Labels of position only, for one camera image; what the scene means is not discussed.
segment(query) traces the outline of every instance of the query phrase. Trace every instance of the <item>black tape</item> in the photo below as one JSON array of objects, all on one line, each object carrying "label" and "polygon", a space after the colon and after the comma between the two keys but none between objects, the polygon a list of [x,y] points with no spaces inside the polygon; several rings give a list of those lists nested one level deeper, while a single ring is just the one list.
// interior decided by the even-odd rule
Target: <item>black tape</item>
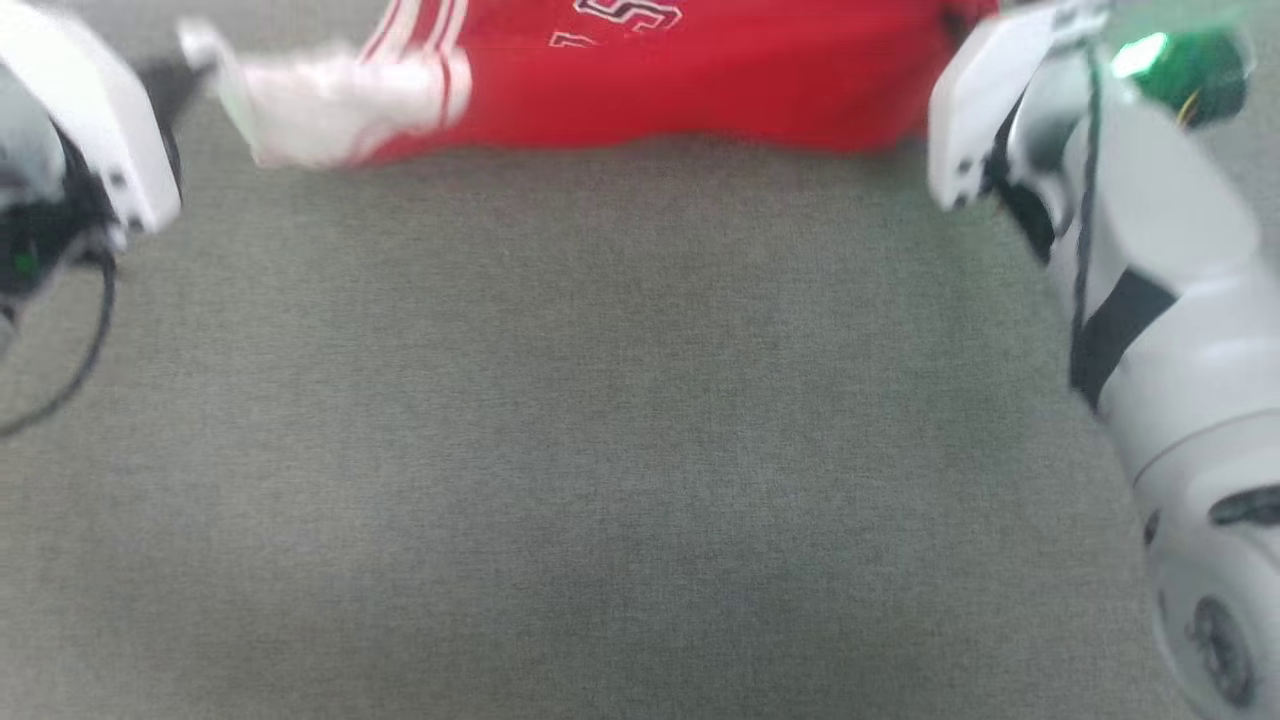
[{"label": "black tape", "polygon": [[1175,302],[1171,292],[1130,269],[1084,324],[1071,352],[1071,387],[1084,395],[1094,411],[1120,359]]}]

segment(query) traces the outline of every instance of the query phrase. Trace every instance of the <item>white robotic arm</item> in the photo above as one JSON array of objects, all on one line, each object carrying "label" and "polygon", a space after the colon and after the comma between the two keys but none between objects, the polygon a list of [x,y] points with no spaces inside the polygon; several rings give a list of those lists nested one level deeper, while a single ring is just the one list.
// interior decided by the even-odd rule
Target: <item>white robotic arm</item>
[{"label": "white robotic arm", "polygon": [[1133,482],[1158,643],[1192,706],[1274,720],[1280,272],[1181,127],[1198,97],[1178,117],[1124,77],[1169,38],[1100,68],[1107,13],[1041,3],[980,26],[933,97],[931,188],[945,209],[998,191],[1079,319],[1073,384]]}]

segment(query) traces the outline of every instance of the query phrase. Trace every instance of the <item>cable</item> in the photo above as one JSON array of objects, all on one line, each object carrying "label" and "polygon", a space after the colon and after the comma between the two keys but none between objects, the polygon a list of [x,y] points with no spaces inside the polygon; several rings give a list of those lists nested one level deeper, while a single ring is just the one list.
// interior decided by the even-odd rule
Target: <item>cable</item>
[{"label": "cable", "polygon": [[91,261],[97,264],[99,269],[102,272],[102,306],[99,311],[97,318],[97,331],[93,334],[93,342],[88,347],[88,354],[84,356],[84,361],[81,364],[79,369],[76,370],[76,377],[72,382],[67,384],[45,404],[44,407],[24,415],[12,423],[0,425],[0,442],[13,439],[14,437],[29,430],[31,428],[49,420],[63,407],[67,406],[77,395],[79,395],[81,388],[84,387],[88,377],[93,374],[93,369],[97,368],[97,361],[102,355],[102,347],[106,345],[106,336],[111,332],[111,316],[115,313],[115,258],[106,249],[99,249],[92,251],[88,256]]},{"label": "cable", "polygon": [[1076,243],[1075,313],[1071,318],[1071,384],[1082,387],[1085,366],[1085,306],[1089,293],[1089,266],[1093,261],[1093,217],[1097,210],[1098,155],[1102,143],[1102,68],[1093,46],[1084,50],[1089,65],[1089,133],[1084,160],[1084,193],[1080,200],[1080,240]]}]

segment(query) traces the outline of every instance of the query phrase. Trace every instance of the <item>red jersey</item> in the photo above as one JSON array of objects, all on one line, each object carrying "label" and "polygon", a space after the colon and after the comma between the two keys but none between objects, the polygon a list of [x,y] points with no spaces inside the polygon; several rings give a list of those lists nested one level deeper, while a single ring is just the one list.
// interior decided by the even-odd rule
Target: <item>red jersey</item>
[{"label": "red jersey", "polygon": [[[666,133],[878,149],[923,127],[964,28],[997,6],[393,0],[362,53],[246,63],[242,97],[229,104],[241,105],[233,115],[248,118],[242,129],[269,164],[385,161],[463,143],[580,147]],[[389,99],[396,92],[413,97]],[[358,138],[339,137],[348,146],[320,161],[273,145],[298,145],[321,128],[268,137],[325,117],[347,123],[335,137]],[[255,118],[259,127],[247,127]]]}]

